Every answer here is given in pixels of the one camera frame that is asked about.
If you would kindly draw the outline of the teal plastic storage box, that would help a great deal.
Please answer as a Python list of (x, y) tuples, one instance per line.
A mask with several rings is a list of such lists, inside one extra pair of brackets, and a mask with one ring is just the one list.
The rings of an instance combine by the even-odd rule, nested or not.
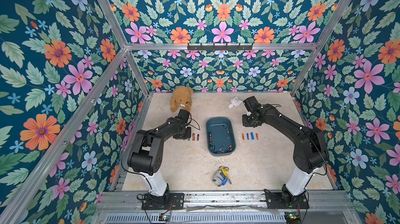
[(228, 156), (236, 149), (232, 122), (226, 117), (206, 122), (207, 148), (212, 156)]

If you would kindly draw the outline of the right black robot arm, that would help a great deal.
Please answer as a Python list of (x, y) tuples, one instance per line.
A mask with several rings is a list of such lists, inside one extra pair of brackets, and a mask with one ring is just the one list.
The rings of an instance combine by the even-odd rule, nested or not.
[(295, 169), (282, 187), (282, 196), (290, 199), (305, 193), (312, 176), (325, 167), (329, 158), (322, 131), (298, 124), (279, 112), (276, 105), (260, 104), (254, 96), (245, 99), (243, 104), (248, 112), (242, 116), (244, 127), (270, 125), (294, 144)]

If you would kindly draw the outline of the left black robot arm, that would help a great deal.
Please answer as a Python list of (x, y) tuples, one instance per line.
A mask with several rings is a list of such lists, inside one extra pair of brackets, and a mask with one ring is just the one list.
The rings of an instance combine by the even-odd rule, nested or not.
[(164, 143), (169, 138), (185, 140), (191, 136), (189, 117), (189, 111), (182, 109), (157, 128), (137, 131), (127, 158), (128, 167), (144, 177), (150, 196), (163, 204), (169, 200), (169, 185), (160, 172)]

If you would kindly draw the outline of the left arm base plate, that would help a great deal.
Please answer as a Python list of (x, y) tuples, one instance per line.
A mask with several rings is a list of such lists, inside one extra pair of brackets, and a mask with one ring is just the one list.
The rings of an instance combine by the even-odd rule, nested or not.
[(142, 210), (180, 210), (184, 205), (184, 193), (167, 193), (165, 196), (153, 196), (146, 193), (138, 199)]

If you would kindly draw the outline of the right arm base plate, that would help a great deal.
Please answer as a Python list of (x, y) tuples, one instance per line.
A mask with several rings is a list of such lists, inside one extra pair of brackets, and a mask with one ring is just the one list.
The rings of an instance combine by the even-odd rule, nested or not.
[(293, 196), (288, 191), (272, 192), (264, 190), (269, 209), (309, 209), (306, 192)]

